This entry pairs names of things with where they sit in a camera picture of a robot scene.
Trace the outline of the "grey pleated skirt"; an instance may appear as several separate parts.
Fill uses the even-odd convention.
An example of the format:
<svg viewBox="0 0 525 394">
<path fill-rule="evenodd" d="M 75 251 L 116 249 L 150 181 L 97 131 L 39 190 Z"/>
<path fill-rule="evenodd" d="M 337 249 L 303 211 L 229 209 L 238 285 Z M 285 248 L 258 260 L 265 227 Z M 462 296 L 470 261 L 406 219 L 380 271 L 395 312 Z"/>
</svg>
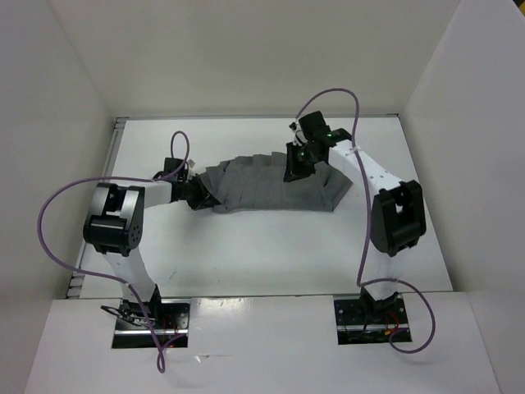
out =
<svg viewBox="0 0 525 394">
<path fill-rule="evenodd" d="M 218 201 L 215 213 L 249 210 L 332 212 L 352 186 L 340 171 L 325 163 L 302 180 L 285 182 L 286 155 L 273 152 L 238 156 L 207 167 L 200 174 Z"/>
</svg>

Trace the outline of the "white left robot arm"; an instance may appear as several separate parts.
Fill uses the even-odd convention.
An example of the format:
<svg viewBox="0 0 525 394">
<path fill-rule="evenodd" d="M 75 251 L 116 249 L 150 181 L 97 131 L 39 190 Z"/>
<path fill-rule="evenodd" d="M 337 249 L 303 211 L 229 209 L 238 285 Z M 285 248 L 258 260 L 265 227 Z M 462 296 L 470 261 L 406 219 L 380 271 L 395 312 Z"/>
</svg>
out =
<svg viewBox="0 0 525 394">
<path fill-rule="evenodd" d="M 186 202 L 193 210 L 219 204 L 206 173 L 193 174 L 181 159 L 166 158 L 151 180 L 116 179 L 97 184 L 84 222 L 83 237 L 112 268 L 122 291 L 122 318 L 134 315 L 145 328 L 163 318 L 158 285 L 149 276 L 139 245 L 147 208 Z"/>
</svg>

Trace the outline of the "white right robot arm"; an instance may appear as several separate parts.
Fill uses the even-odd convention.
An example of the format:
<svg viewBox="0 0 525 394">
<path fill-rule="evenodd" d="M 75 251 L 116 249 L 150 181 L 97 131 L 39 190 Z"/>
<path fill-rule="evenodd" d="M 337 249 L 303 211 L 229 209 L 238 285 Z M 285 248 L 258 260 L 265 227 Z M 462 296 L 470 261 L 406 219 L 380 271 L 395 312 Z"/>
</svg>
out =
<svg viewBox="0 0 525 394">
<path fill-rule="evenodd" d="M 356 125 L 351 132 L 332 130 L 316 111 L 289 128 L 294 138 L 286 144 L 285 182 L 303 180 L 316 172 L 317 164 L 325 163 L 364 192 L 367 222 L 356 279 L 359 312 L 369 323 L 379 322 L 399 294 L 396 256 L 413 248 L 427 231 L 422 187 L 388 172 L 359 148 Z"/>
</svg>

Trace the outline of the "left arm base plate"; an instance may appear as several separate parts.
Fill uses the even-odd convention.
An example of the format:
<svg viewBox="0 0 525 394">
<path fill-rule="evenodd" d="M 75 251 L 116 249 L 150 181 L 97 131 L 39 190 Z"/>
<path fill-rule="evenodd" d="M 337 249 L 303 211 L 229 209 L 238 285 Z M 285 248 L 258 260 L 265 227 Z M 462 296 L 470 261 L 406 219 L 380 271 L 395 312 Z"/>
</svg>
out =
<svg viewBox="0 0 525 394">
<path fill-rule="evenodd" d="M 156 316 L 149 315 L 161 346 L 186 348 L 189 341 L 190 299 L 164 299 Z M 118 307 L 103 305 L 101 310 L 116 318 L 112 349 L 155 348 L 146 319 L 139 309 L 121 302 Z"/>
</svg>

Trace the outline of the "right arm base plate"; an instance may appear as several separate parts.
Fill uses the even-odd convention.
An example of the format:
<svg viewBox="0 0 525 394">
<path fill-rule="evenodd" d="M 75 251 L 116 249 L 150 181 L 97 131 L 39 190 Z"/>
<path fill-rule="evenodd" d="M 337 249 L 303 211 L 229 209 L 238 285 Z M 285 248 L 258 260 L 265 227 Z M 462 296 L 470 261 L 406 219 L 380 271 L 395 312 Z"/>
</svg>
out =
<svg viewBox="0 0 525 394">
<path fill-rule="evenodd" d="M 335 297 L 333 306 L 339 346 L 388 343 L 390 335 L 394 335 L 394 343 L 412 341 L 402 297 L 377 312 L 366 311 L 358 295 Z"/>
</svg>

